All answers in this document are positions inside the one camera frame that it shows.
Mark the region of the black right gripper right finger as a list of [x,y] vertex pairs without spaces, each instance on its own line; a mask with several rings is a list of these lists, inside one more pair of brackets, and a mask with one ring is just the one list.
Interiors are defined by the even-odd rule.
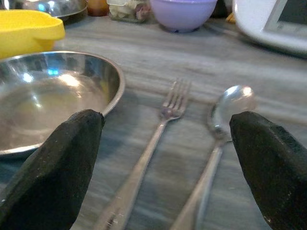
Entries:
[[232,115],[231,137],[252,195],[273,230],[307,228],[307,149],[255,112]]

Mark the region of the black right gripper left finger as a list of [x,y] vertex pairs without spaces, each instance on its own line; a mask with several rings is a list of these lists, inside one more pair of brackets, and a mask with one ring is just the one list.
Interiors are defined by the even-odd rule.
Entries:
[[51,133],[1,191],[1,229],[72,227],[92,178],[104,124],[101,113],[87,109]]

